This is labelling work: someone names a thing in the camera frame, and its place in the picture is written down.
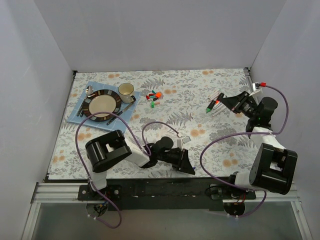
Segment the green capped black highlighter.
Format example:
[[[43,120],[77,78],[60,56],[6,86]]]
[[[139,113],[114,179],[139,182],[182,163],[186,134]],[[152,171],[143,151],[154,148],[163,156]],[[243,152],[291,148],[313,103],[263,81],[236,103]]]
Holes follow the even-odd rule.
[[[212,100],[210,104],[207,106],[206,112],[209,113],[215,105],[216,105],[216,100]]]

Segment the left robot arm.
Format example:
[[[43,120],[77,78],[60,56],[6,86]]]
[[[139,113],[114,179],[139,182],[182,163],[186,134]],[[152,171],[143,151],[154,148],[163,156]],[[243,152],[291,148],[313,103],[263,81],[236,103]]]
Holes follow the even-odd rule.
[[[182,148],[182,141],[177,141],[178,147],[169,137],[162,137],[155,143],[149,143],[143,148],[151,150],[151,156],[132,142],[127,141],[121,130],[104,134],[86,143],[86,155],[91,163],[89,170],[89,194],[95,200],[106,196],[107,170],[123,160],[136,164],[142,169],[155,166],[159,161],[169,163],[178,172],[195,175],[188,150]]]

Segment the orange highlighter cap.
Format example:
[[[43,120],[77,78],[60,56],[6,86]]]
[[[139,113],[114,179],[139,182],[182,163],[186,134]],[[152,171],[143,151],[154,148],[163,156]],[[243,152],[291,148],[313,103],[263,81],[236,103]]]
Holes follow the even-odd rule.
[[[160,92],[157,92],[156,94],[155,94],[155,97],[156,98],[160,98],[162,96],[162,94],[160,93]]]

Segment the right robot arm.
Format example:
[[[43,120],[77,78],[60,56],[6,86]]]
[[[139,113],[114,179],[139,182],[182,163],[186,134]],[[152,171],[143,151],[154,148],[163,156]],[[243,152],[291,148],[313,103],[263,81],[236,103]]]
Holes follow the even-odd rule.
[[[217,100],[233,113],[248,117],[246,131],[258,147],[251,170],[232,175],[233,182],[226,186],[227,195],[237,199],[243,195],[245,188],[286,195],[291,189],[298,155],[282,146],[272,133],[270,121],[278,102],[264,97],[256,103],[246,91],[232,97],[220,93]]]

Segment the teal capped white pen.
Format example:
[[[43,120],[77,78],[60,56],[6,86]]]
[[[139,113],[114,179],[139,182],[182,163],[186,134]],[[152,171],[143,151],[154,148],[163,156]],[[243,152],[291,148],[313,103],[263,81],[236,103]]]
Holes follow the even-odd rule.
[[[219,114],[223,113],[225,110],[228,110],[226,107],[222,106],[220,108],[216,108],[213,110],[212,112],[212,116],[215,117],[215,116],[218,116]]]

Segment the pink capped white pen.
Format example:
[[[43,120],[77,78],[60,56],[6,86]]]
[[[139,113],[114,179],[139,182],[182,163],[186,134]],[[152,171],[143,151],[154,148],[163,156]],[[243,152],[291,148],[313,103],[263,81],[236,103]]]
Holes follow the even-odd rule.
[[[213,109],[212,112],[216,113],[221,111],[224,108],[224,105],[222,103],[216,104]]]

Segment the orange capped black highlighter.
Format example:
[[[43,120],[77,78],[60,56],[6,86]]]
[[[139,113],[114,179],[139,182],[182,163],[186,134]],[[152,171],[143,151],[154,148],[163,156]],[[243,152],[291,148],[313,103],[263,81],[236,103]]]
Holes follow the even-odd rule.
[[[223,99],[223,97],[224,97],[224,93],[220,93],[219,95],[218,95],[218,97],[217,97],[217,99],[216,99],[216,101],[215,101],[215,103],[218,105],[219,103],[220,103],[220,101]]]

